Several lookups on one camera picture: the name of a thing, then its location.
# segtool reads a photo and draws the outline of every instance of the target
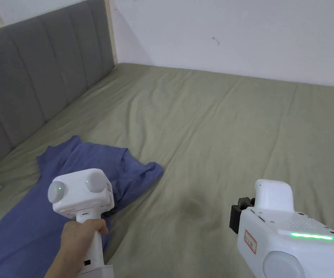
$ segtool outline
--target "bed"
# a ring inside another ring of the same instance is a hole
[[[333,87],[138,64],[102,71],[0,161],[0,219],[37,181],[35,157],[79,135],[165,169],[112,217],[104,259],[117,278],[252,277],[229,220],[260,178],[289,183],[295,210],[334,229]]]

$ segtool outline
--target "green indicator light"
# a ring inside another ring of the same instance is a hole
[[[316,238],[317,240],[334,240],[334,237],[327,235],[310,235],[309,233],[290,233],[293,237]]]

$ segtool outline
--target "gray upholstered headboard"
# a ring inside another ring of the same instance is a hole
[[[0,160],[113,67],[104,0],[0,28]]]

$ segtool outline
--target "hand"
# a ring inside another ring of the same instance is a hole
[[[83,224],[66,222],[61,233],[60,250],[45,278],[73,278],[81,271],[95,231],[108,233],[103,219],[88,219]]]

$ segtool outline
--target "red label sticker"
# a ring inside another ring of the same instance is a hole
[[[249,246],[249,248],[256,254],[256,251],[257,251],[257,242],[253,238],[253,236],[251,236],[250,233],[248,233],[247,230],[245,230],[245,233],[244,233],[244,241]]]

